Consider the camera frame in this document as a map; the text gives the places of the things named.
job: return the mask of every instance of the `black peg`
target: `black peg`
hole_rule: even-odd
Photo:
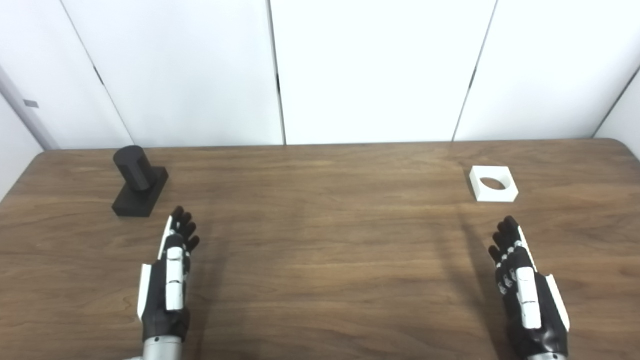
[[[149,217],[169,178],[166,168],[152,167],[136,145],[118,150],[113,162],[126,183],[111,208],[120,217]]]

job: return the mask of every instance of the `white square block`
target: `white square block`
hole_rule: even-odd
[[[511,171],[508,167],[479,167],[474,166],[469,174],[471,185],[476,193],[476,200],[483,202],[514,202],[518,197]],[[482,183],[480,179],[489,178],[504,185],[504,190],[492,189]]]

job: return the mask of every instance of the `wood grain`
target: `wood grain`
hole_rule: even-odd
[[[0,354],[140,354],[140,265],[178,204],[194,253],[185,359],[511,359],[486,253],[522,224],[572,319],[571,357],[637,359],[640,166],[612,140],[149,149],[170,178],[118,218],[114,151],[51,151],[0,204]],[[476,203],[507,165],[513,204]]]

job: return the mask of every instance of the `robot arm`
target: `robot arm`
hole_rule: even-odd
[[[191,252],[200,243],[192,237],[195,230],[191,214],[178,206],[167,220],[157,261],[142,265],[138,318],[144,351],[134,359],[180,360],[191,318],[184,305]]]
[[[509,342],[520,359],[566,360],[569,316],[553,275],[538,272],[513,217],[506,217],[498,230],[489,254],[509,318]]]

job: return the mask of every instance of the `white panel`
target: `white panel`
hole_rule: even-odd
[[[500,0],[457,140],[590,137],[640,65],[640,1]]]
[[[136,144],[282,144],[265,0],[65,0]]]
[[[640,76],[629,84],[596,137],[616,139],[640,159]]]
[[[272,0],[287,143],[451,141],[494,0]]]
[[[42,148],[0,95],[0,200]]]
[[[60,2],[0,1],[0,33],[2,93],[46,146],[132,144]]]

